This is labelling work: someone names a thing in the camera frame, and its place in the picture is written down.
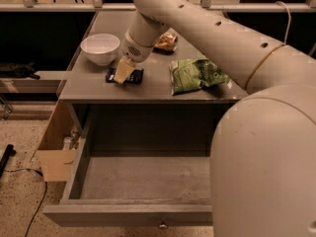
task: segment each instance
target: drawer knob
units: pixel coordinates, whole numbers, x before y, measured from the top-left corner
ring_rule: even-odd
[[[163,221],[163,222],[161,222],[161,224],[159,225],[159,229],[160,229],[160,230],[166,230],[166,229],[168,229],[168,225]]]

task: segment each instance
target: green chip bag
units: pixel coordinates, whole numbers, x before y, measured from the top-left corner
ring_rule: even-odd
[[[207,58],[172,61],[170,71],[172,95],[229,82],[229,77]]]

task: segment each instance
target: open drawer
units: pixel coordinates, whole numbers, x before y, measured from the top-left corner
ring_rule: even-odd
[[[61,226],[211,225],[210,143],[223,104],[93,105],[58,205]]]

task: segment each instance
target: gray tabletop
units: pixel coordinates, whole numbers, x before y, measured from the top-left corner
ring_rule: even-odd
[[[129,26],[135,11],[112,10],[99,12],[89,35],[113,34],[120,40]],[[184,38],[178,35],[178,48],[170,54],[152,52],[147,60],[136,68],[144,68],[140,85],[107,83],[108,67],[98,66],[80,52],[60,95],[67,103],[222,103],[235,102],[247,94],[234,82],[221,84],[197,92],[172,96],[169,64],[173,60],[203,57]],[[119,58],[111,67],[118,65]]]

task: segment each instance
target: white bowl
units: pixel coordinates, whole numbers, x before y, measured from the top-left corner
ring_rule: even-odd
[[[93,35],[83,39],[80,47],[88,59],[99,66],[105,66],[118,57],[119,38],[108,34]]]

